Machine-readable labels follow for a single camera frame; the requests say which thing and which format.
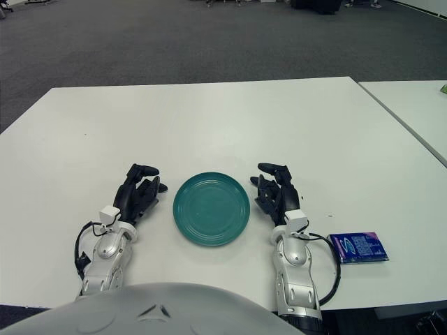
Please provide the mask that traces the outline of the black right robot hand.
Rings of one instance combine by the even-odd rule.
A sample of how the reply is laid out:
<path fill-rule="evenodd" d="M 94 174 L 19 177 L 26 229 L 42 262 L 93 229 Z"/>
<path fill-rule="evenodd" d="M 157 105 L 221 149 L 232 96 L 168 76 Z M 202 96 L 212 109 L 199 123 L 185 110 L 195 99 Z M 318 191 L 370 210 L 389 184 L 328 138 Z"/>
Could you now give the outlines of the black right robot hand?
<path fill-rule="evenodd" d="M 286 165 L 273 163 L 259 163 L 258 169 L 274 179 L 267 180 L 262 174 L 250 177 L 250 182 L 257 187 L 255 202 L 276 226 L 285 225 L 286 212 L 300 209 L 299 195 L 291 183 L 291 173 Z"/>

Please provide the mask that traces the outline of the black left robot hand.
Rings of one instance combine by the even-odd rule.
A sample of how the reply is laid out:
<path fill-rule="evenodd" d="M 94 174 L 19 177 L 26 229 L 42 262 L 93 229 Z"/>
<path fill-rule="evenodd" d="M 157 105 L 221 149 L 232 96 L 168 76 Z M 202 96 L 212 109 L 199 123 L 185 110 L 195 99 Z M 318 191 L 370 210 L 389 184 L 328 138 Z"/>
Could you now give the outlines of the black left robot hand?
<path fill-rule="evenodd" d="M 135 225 L 147 210 L 158 204 L 158 194 L 168 190 L 159 174 L 155 167 L 136 163 L 131 166 L 113 202 L 119 209 L 120 221 Z"/>

